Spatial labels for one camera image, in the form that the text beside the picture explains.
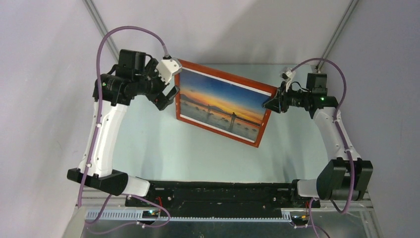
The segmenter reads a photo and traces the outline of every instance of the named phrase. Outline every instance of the sunset sky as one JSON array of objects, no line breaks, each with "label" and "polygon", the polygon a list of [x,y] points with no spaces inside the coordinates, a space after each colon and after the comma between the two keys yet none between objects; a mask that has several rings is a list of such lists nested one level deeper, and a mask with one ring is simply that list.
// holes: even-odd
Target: sunset sky
[{"label": "sunset sky", "polygon": [[265,109],[261,106],[269,96],[195,72],[180,73],[181,94],[200,102],[232,113],[239,117],[261,123]]}]

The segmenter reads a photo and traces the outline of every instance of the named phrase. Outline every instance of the white table surface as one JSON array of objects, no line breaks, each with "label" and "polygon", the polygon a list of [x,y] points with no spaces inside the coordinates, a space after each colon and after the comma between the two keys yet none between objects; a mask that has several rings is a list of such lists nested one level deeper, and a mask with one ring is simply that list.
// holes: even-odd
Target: white table surface
[{"label": "white table surface", "polygon": [[[279,72],[293,65],[208,66],[278,87]],[[295,80],[305,86],[308,72],[309,65],[300,67]],[[155,180],[291,182],[316,178],[326,163],[321,134],[303,108],[271,113],[255,148],[179,121],[175,104],[160,112],[142,96],[128,108],[113,155],[114,169]]]}]

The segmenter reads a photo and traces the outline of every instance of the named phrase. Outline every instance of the robotic arm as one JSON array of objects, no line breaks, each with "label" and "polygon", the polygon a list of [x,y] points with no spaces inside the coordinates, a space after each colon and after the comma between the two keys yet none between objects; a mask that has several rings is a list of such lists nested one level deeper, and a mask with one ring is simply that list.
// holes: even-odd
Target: robotic arm
[{"label": "robotic arm", "polygon": [[[293,76],[290,70],[282,74],[285,79],[277,89],[273,99],[263,104],[264,108],[277,113],[287,112],[290,106],[305,108],[318,126],[324,141],[328,164],[316,179],[294,180],[292,190],[294,198],[315,197],[321,200],[346,200],[349,190],[353,190],[351,200],[361,200],[366,192],[373,166],[370,161],[363,161],[353,147],[341,120],[341,113],[335,97],[327,96],[327,75],[309,73],[306,89],[293,90],[290,87]],[[355,165],[354,187],[350,188],[349,159]]]},{"label": "robotic arm", "polygon": [[179,88],[174,86],[168,95],[164,95],[163,90],[181,68],[181,63],[175,58],[165,58],[158,62],[143,52],[121,50],[118,64],[114,65],[109,73],[101,75],[103,108],[99,124],[96,121],[99,89],[95,83],[94,115],[89,143],[83,160],[77,168],[67,172],[67,178],[81,182],[91,147],[90,141],[95,127],[99,126],[101,129],[94,145],[91,162],[88,164],[85,185],[115,196],[122,193],[145,196],[150,186],[148,181],[112,169],[112,155],[118,130],[131,100],[137,95],[145,95],[161,111],[171,104]]}]

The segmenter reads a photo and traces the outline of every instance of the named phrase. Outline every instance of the picture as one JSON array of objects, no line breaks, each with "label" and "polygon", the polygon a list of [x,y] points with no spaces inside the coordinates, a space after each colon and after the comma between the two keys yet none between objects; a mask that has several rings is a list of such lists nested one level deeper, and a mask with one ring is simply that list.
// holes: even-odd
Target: picture
[{"label": "picture", "polygon": [[262,104],[275,87],[181,61],[177,118],[258,147],[270,114]]}]

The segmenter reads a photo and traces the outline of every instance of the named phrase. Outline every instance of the framed picture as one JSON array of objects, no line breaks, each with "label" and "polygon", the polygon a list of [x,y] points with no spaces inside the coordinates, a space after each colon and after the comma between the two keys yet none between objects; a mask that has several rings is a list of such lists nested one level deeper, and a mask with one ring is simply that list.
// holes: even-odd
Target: framed picture
[{"label": "framed picture", "polygon": [[270,110],[262,107],[277,88],[180,60],[176,75],[176,118],[259,147]]}]

